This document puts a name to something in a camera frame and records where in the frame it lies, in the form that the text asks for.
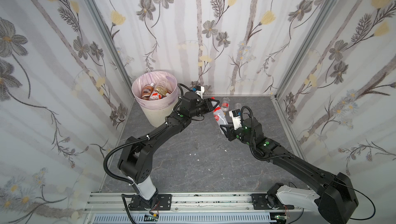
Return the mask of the brown Nescafe bottle back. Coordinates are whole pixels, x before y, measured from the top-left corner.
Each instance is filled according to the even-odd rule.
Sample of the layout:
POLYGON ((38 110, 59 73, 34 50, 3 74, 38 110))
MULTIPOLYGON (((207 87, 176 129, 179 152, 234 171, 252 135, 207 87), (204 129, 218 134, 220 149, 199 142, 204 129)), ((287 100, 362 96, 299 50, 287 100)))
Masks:
POLYGON ((150 96, 152 95, 152 93, 154 91, 154 86, 155 86, 155 84, 153 82, 144 86, 142 89, 142 92, 141 92, 141 99, 149 100, 150 96))

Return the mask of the clear bottle red-white label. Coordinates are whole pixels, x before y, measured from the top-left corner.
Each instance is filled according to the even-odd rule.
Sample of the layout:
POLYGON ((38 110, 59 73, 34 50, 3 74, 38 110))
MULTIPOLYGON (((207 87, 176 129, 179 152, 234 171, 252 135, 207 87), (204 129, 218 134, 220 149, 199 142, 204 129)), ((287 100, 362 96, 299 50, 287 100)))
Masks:
POLYGON ((153 91, 151 96, 149 97, 149 100, 160 100, 162 99, 162 97, 163 96, 159 92, 153 91))

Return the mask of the yellow red tea bottle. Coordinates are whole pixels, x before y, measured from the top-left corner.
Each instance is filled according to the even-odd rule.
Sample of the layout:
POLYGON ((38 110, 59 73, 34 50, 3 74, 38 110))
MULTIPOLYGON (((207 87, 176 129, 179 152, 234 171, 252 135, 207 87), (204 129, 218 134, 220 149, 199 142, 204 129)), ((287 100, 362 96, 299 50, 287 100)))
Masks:
POLYGON ((161 96, 161 98, 169 96, 172 92, 168 89, 169 82, 167 80, 162 80, 155 87, 155 92, 161 96))

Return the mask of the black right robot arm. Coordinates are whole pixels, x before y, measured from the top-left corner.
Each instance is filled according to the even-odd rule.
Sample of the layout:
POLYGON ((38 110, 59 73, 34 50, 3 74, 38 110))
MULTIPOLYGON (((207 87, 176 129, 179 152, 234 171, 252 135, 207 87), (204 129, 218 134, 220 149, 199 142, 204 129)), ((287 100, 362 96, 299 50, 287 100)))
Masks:
POLYGON ((220 129, 229 141, 239 140, 248 145, 255 159, 279 166, 309 187, 304 190, 276 183, 267 191, 268 207, 298 206, 319 213, 330 224, 347 223, 358 207, 348 176, 322 170, 289 152, 280 143, 265 137, 256 119, 245 121, 237 129, 232 124, 220 125, 220 129))

